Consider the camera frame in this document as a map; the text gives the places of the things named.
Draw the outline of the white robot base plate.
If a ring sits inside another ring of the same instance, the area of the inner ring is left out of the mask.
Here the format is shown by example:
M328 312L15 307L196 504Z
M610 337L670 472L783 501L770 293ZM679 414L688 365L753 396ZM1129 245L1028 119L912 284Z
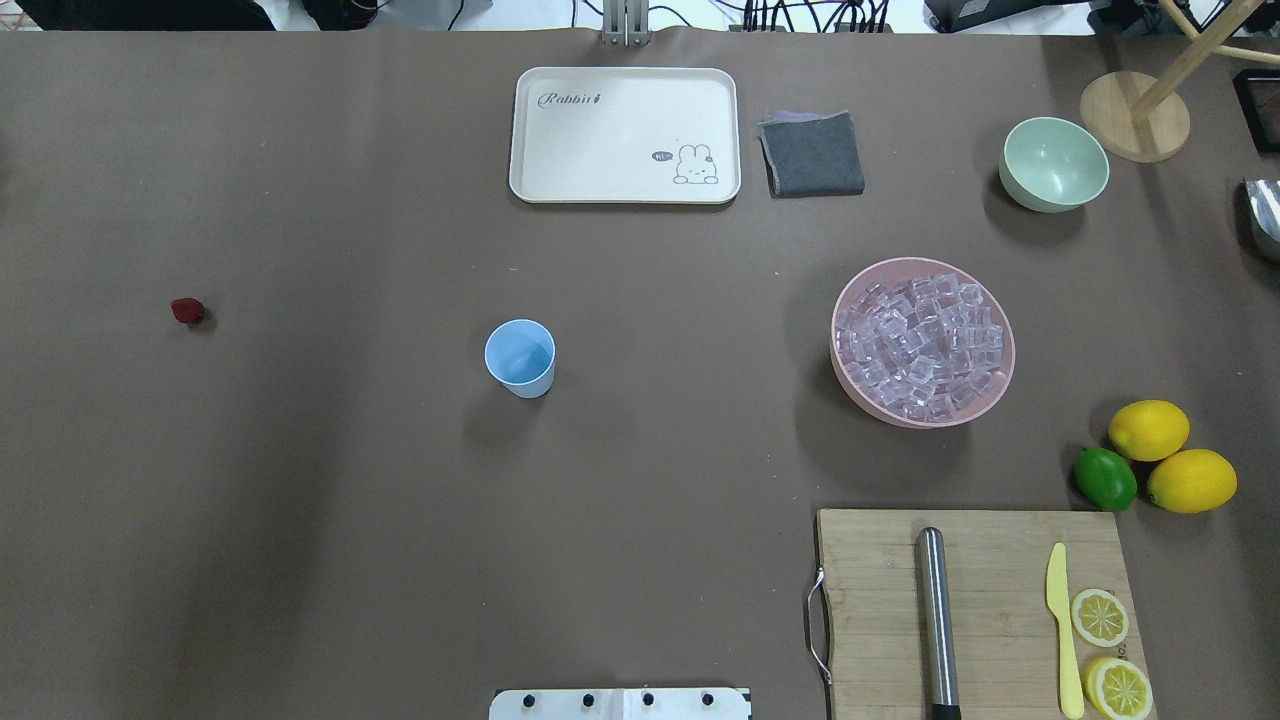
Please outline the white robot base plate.
M749 691L732 687L509 689L489 719L751 719Z

